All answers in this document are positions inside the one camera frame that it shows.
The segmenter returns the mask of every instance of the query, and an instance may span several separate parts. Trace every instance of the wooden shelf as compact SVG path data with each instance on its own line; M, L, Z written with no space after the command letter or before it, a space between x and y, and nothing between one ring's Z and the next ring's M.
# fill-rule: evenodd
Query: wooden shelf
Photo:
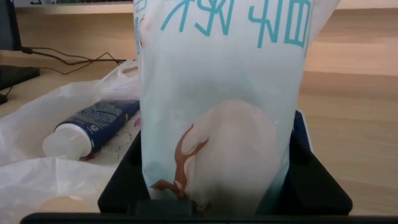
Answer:
M398 0L341 0L337 9L398 8ZM132 2L108 4L66 4L17 7L18 14L115 14L132 13Z

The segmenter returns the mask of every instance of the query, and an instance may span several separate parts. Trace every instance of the white tube cap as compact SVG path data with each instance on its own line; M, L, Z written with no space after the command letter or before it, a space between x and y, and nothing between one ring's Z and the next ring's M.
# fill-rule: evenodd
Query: white tube cap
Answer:
M91 152L91 143L80 127L63 124L44 139L43 151L46 157L78 161Z

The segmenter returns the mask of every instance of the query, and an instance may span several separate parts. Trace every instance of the black cable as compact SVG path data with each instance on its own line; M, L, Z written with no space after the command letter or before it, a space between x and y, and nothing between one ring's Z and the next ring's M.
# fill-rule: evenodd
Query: black cable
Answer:
M115 58L112 57L113 59L99 59L99 58L90 59L90 58L87 58L86 60L82 60L82 61L79 61L79 62L67 62L66 60L64 60L64 59L62 59L62 58L60 58L58 56L55 56L55 55L52 55L52 54L46 54L46 53L43 53L43 52L37 52L34 49L38 49L38 48L23 47L22 48L22 52L24 52L25 54L37 54L37 55L41 55L41 56L54 58L54 59L57 59L60 62L64 63L65 65L80 65L80 64L83 64L83 63L92 63L92 62L116 62L116 63L119 64L120 62L125 62L126 61L126 60L121 60L121 59L115 59Z
M10 92L11 92L11 90L12 90L13 87L14 87L14 86L11 86L11 87L10 87L10 89L9 89L8 92L5 94L5 96L8 96L8 94L10 94Z
M55 69L55 68L50 68L50 67L38 67L38 68L40 68L40 69L52 70L52 71L58 72L58 73L60 73L60 74L62 74L62 75L69 75L69 74L71 74L72 72L79 71L79 70L81 70L81 69L83 69L83 68L85 68L85 67L91 65L92 63L96 62L98 59L100 59L101 57L104 57L105 55L109 55L111 58L113 58L112 55L111 55L110 53L105 52L105 53L103 53L101 56L99 56L99 57L96 58L96 59L90 59L90 61L89 61L86 65L80 66L80 67L78 67L78 68L76 68L76 69L74 69L74 70L71 70L71 71L69 71L69 72L61 72L60 70L57 70L57 69Z
M58 54L61 54L61 55L67 56L67 57L76 57L76 58L82 58L82 59L86 59L86 60L91 60L91 59L88 58L88 57L83 57L83 56L79 56L79 55L65 54L65 53L63 53L63 52L61 52L61 51L59 51L59 50L52 49L52 48L50 48L50 47L28 47L28 48L29 48L29 49L33 49L33 50L52 50L52 51L54 51L54 52L56 52L56 53L58 53Z

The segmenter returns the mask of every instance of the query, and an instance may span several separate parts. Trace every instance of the computer monitor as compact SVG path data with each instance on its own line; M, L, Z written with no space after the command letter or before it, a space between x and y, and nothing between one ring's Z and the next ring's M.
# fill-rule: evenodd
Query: computer monitor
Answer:
M0 0L0 50L22 50L17 15L12 0ZM38 68L0 65L0 90L39 75Z
M0 0L0 50L21 49L14 3L12 0Z

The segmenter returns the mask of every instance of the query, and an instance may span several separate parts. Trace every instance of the blue tube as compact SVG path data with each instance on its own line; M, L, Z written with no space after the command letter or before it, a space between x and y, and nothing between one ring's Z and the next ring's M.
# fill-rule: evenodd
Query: blue tube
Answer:
M90 154L98 152L139 111L136 100L101 100L62 124L79 126L91 141Z

